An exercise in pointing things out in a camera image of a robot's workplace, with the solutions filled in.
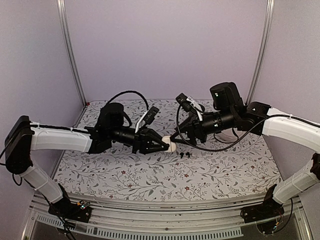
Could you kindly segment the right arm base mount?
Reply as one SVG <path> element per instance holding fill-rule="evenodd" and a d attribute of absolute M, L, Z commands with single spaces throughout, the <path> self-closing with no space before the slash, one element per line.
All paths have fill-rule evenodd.
<path fill-rule="evenodd" d="M 271 199 L 260 204 L 243 207 L 240 210 L 240 216 L 245 223 L 251 223 L 277 217 L 283 215 L 284 212 L 283 205 Z"/>

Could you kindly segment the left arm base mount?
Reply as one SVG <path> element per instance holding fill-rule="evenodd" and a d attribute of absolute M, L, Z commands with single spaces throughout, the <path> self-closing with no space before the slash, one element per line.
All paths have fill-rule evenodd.
<path fill-rule="evenodd" d="M 88 223 L 92 214 L 90 206 L 72 203 L 68 199 L 61 199 L 56 203 L 50 203 L 48 213 L 60 218 Z"/>

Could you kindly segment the cream earbud case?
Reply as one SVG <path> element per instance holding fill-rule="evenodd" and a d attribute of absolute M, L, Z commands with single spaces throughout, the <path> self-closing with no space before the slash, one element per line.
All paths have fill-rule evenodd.
<path fill-rule="evenodd" d="M 167 150 L 165 150 L 166 153 L 173 153 L 177 150 L 177 145 L 175 142 L 172 142 L 170 139 L 170 135 L 166 135 L 162 137 L 162 141 L 166 144 L 169 144 L 169 147 Z"/>

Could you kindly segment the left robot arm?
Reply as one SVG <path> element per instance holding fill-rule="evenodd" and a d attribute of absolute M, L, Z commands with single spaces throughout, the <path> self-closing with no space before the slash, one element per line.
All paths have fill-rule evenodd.
<path fill-rule="evenodd" d="M 63 217 L 70 217 L 77 205 L 71 203 L 62 186 L 32 161 L 31 152 L 67 150 L 100 154 L 110 149 L 113 142 L 131 147 L 134 154 L 174 152 L 177 146 L 171 142 L 170 137 L 161 136 L 147 127 L 153 122 L 158 111 L 156 107 L 146 111 L 135 127 L 124 125 L 124 120 L 129 117 L 124 112 L 124 106 L 117 102 L 107 103 L 101 108 L 94 127 L 41 125 L 22 115 L 5 139 L 5 167 L 45 196 L 55 211 Z"/>

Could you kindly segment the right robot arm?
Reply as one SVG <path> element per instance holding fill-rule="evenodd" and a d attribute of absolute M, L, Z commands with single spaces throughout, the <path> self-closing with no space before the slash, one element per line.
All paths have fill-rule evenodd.
<path fill-rule="evenodd" d="M 179 108 L 189 113 L 177 123 L 170 140 L 191 147 L 205 143 L 209 134 L 236 128 L 245 135 L 276 137 L 313 150 L 311 160 L 291 177 L 268 189 L 258 213 L 269 218 L 287 200 L 320 182 L 320 125 L 261 102 L 245 105 L 233 82 L 219 83 L 210 88 L 214 112 L 206 112 L 197 102 L 181 93 L 176 97 Z"/>

